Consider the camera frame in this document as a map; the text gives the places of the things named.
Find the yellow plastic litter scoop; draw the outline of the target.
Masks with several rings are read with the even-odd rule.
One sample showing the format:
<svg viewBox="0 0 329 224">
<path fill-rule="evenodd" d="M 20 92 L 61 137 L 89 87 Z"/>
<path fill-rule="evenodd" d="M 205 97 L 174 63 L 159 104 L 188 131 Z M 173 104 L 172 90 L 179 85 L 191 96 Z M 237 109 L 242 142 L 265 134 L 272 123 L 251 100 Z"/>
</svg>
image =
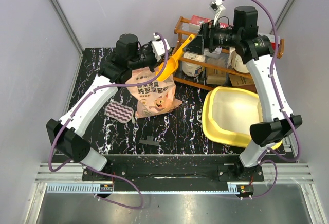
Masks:
<svg viewBox="0 0 329 224">
<path fill-rule="evenodd" d="M 194 39 L 196 35 L 190 35 L 182 45 L 177 49 L 177 51 L 169 57 L 166 64 L 162 63 L 160 65 L 159 71 L 156 72 L 157 81 L 164 82 L 168 77 L 170 77 L 179 67 L 178 60 L 184 55 L 184 48 L 189 45 Z"/>
</svg>

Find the pink cat litter bag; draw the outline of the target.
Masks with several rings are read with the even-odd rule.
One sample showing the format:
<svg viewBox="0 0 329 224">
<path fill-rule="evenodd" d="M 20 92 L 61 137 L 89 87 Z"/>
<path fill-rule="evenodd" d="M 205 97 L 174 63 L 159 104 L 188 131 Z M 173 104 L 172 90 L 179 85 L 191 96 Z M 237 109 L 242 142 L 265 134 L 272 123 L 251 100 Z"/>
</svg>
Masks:
<svg viewBox="0 0 329 224">
<path fill-rule="evenodd" d="M 172 76 L 163 82 L 155 80 L 145 84 L 155 76 L 156 73 L 146 67 L 133 70 L 132 77 L 126 82 L 126 84 L 135 85 L 142 83 L 142 85 L 127 88 L 130 94 L 137 99 L 136 118 L 170 113 L 182 104 L 181 100 L 175 98 L 176 85 Z"/>
</svg>

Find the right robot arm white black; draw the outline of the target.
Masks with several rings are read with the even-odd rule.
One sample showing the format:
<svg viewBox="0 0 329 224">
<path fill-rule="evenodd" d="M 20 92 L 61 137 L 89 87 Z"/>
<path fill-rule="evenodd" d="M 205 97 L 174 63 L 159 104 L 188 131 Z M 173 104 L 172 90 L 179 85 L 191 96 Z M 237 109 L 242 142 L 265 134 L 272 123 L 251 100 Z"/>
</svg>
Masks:
<svg viewBox="0 0 329 224">
<path fill-rule="evenodd" d="M 257 9 L 254 6 L 236 7 L 233 25 L 226 28 L 218 24 L 224 6 L 212 4 L 211 9 L 214 19 L 202 23 L 197 36 L 184 47 L 184 51 L 202 55 L 205 49 L 213 52 L 217 48 L 233 47 L 252 76 L 260 98 L 263 121 L 251 125 L 251 141 L 240 154 L 240 164 L 233 169 L 236 179 L 245 181 L 252 175 L 252 167 L 270 147 L 296 133 L 302 117 L 294 115 L 285 99 L 275 70 L 277 50 L 268 36 L 258 33 Z"/>
</svg>

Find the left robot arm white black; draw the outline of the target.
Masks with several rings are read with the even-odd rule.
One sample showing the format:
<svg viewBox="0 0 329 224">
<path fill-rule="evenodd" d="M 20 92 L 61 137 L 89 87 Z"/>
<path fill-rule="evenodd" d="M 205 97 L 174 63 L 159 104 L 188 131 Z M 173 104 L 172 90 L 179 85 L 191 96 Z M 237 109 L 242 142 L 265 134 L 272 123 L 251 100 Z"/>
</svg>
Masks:
<svg viewBox="0 0 329 224">
<path fill-rule="evenodd" d="M 96 74 L 91 86 L 82 98 L 59 120 L 50 119 L 46 124 L 51 151 L 48 159 L 50 171 L 55 150 L 64 154 L 69 161 L 92 168 L 99 180 L 107 180 L 111 176 L 108 160 L 93 149 L 83 135 L 90 122 L 114 96 L 119 89 L 128 87 L 127 80 L 132 71 L 148 67 L 154 70 L 162 60 L 168 59 L 167 40 L 158 32 L 154 40 L 141 45 L 138 37 L 126 33 L 119 37 L 116 47 L 107 56 L 105 63 Z"/>
</svg>

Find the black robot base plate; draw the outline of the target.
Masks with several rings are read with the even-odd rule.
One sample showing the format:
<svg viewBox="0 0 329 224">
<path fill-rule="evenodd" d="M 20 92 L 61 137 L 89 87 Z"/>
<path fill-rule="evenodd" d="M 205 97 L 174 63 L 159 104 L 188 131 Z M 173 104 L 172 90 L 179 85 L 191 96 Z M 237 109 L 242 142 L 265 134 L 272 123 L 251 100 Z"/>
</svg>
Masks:
<svg viewBox="0 0 329 224">
<path fill-rule="evenodd" d="M 188 162 L 188 163 L 109 163 L 99 173 L 90 169 L 84 172 L 83 180 L 87 178 L 95 180 L 105 180 L 107 174 L 121 176 L 131 181 L 142 178 L 201 178 L 210 179 L 219 182 L 263 182 L 264 176 L 260 166 L 242 172 L 240 175 L 235 174 L 234 167 L 231 164 L 217 164 L 210 162 Z"/>
</svg>

